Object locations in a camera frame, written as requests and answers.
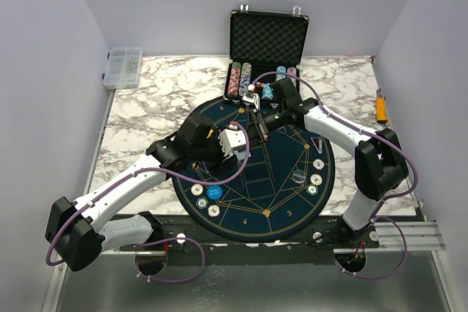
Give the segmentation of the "red triangular card marker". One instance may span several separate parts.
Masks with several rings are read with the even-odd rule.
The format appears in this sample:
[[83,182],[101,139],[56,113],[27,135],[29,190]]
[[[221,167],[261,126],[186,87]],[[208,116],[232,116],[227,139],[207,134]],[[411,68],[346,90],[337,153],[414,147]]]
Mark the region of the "red triangular card marker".
[[322,153],[323,143],[321,137],[311,137],[311,141],[319,154]]

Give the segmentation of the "blue small blind button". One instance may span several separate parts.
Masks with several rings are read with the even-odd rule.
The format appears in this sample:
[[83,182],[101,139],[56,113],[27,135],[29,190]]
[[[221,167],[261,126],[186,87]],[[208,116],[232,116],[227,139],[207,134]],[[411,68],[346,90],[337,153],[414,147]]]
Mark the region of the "blue small blind button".
[[207,188],[207,196],[209,199],[218,200],[222,197],[223,190],[221,186],[209,186]]

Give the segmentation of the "green white chip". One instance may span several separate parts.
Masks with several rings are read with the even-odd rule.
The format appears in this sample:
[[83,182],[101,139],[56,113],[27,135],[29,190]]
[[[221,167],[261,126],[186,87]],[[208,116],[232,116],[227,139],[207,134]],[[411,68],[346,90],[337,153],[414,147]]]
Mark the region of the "green white chip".
[[196,201],[196,206],[199,209],[204,209],[208,207],[208,200],[205,197],[201,197]]

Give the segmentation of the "clear dealer button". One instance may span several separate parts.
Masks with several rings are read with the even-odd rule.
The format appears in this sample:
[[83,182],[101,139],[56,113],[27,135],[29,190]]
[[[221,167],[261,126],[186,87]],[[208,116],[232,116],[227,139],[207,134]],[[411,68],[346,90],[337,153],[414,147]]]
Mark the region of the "clear dealer button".
[[298,184],[304,184],[307,179],[307,174],[304,170],[296,169],[291,174],[291,179]]

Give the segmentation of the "yellow white poker chip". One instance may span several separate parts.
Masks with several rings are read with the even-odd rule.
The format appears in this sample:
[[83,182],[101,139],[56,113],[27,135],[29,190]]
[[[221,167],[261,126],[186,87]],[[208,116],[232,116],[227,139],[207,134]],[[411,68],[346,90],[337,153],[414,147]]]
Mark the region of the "yellow white poker chip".
[[310,177],[310,182],[314,186],[320,186],[322,184],[322,177],[318,174],[313,174]]

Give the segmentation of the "green poker chip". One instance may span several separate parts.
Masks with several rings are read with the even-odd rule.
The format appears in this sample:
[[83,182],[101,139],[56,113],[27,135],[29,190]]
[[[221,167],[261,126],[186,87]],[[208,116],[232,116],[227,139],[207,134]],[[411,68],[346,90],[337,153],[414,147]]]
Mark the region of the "green poker chip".
[[317,188],[316,186],[310,184],[310,185],[308,185],[308,186],[306,187],[306,191],[307,191],[307,193],[310,194],[310,195],[315,195],[315,194],[318,193],[318,188]]

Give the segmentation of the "red white poker chip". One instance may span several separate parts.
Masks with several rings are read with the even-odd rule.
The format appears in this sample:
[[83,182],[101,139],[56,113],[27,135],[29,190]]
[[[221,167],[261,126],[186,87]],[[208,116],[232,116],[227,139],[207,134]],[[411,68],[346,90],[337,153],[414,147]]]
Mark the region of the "red white poker chip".
[[322,170],[325,167],[325,162],[321,159],[315,159],[312,164],[313,167],[317,170]]

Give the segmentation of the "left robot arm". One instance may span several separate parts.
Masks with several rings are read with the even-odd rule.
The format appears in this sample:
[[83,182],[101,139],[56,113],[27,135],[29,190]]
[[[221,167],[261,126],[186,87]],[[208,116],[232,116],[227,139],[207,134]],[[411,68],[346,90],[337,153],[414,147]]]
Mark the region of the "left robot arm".
[[45,238],[50,246],[46,263],[57,253],[68,268],[79,271],[101,253],[127,245],[157,248],[162,241],[159,222],[150,215],[124,220],[113,217],[131,201],[169,178],[195,180],[181,174],[195,161],[235,160],[235,151],[249,152],[249,138],[233,121],[218,129],[211,119],[192,113],[178,131],[153,142],[129,169],[89,194],[70,201],[56,200],[50,210]]

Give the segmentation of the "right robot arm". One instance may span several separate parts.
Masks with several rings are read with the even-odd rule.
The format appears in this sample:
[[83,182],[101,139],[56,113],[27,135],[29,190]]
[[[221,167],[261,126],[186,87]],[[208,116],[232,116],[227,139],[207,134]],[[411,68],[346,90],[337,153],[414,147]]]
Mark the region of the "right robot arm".
[[272,83],[271,89],[279,108],[263,115],[269,131],[285,124],[295,125],[330,140],[354,157],[357,191],[341,216],[336,238],[344,247],[355,246],[363,239],[363,230],[377,214],[384,196],[409,175],[396,133],[347,120],[325,107],[318,97],[302,99],[287,78]]

